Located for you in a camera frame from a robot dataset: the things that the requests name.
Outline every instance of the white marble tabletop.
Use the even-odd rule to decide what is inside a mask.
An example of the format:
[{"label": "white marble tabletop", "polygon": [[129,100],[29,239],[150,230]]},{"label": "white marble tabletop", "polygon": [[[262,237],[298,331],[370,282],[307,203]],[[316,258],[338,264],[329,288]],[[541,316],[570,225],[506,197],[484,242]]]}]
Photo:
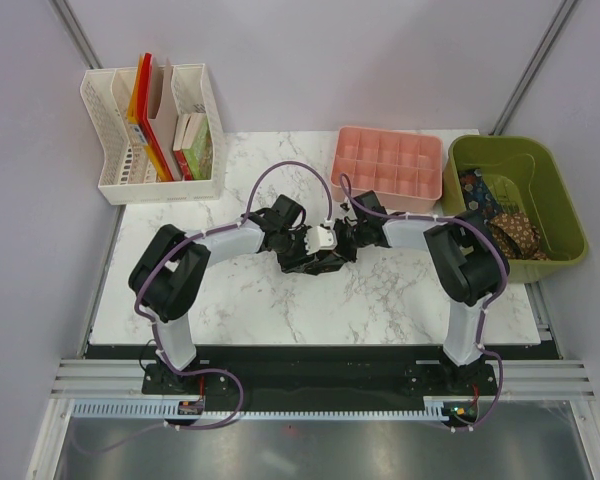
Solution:
[{"label": "white marble tabletop", "polygon": [[[458,136],[475,130],[423,131],[442,138],[445,152]],[[328,178],[336,132],[228,134],[225,191],[219,200],[129,205],[90,343],[143,344],[149,323],[133,312],[127,279],[156,230],[172,223],[182,230],[233,221],[256,178],[282,160],[298,160]],[[308,172],[284,167],[263,182],[254,209],[270,206],[279,193],[307,210],[307,223],[326,215],[326,195]],[[428,253],[368,247],[358,262],[318,277],[283,274],[272,253],[238,257],[209,268],[189,312],[197,344],[441,344],[449,301]],[[487,344],[540,342],[524,285],[510,285],[489,308]]]}]

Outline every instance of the olive green plastic container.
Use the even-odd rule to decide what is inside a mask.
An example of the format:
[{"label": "olive green plastic container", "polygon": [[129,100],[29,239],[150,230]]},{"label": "olive green plastic container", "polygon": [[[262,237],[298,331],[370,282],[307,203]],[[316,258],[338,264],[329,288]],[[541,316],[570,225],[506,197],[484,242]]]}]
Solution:
[{"label": "olive green plastic container", "polygon": [[442,209],[446,215],[466,210],[458,172],[479,168],[505,212],[524,212],[538,228],[549,260],[509,260],[509,281],[531,283],[587,254],[587,240],[551,152],[525,137],[466,135],[449,147],[443,172]]}]

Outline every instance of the pink tray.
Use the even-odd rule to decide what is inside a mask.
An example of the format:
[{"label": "pink tray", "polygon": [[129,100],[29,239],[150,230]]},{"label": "pink tray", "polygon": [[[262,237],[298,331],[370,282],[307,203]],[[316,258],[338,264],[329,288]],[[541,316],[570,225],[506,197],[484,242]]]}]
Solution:
[{"label": "pink tray", "polygon": [[388,209],[426,213],[442,196],[442,140],[343,127],[331,170],[331,192],[337,202],[345,199],[341,173],[351,179],[354,196],[373,190]]}]

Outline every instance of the shiny floor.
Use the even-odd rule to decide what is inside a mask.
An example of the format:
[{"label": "shiny floor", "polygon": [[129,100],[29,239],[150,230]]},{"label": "shiny floor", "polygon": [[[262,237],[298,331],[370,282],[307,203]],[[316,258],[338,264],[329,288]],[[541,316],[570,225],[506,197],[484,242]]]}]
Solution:
[{"label": "shiny floor", "polygon": [[[74,419],[70,432],[83,448],[98,449],[152,423]],[[160,428],[98,456],[69,443],[58,480],[592,478],[561,402],[503,403],[473,433],[397,421],[250,420],[204,432]]]}]

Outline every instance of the wall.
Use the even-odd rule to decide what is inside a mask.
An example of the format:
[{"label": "wall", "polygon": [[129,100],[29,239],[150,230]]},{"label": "wall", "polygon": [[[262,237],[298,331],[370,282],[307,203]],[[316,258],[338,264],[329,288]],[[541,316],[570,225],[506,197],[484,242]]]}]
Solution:
[{"label": "wall", "polygon": [[45,0],[0,0],[0,480],[24,477],[113,227],[84,70]]},{"label": "wall", "polygon": [[553,151],[584,225],[588,258],[543,287],[560,344],[585,360],[600,400],[600,0],[581,2],[506,133]]},{"label": "wall", "polygon": [[107,67],[206,62],[224,130],[490,130],[559,0],[68,0]]}]

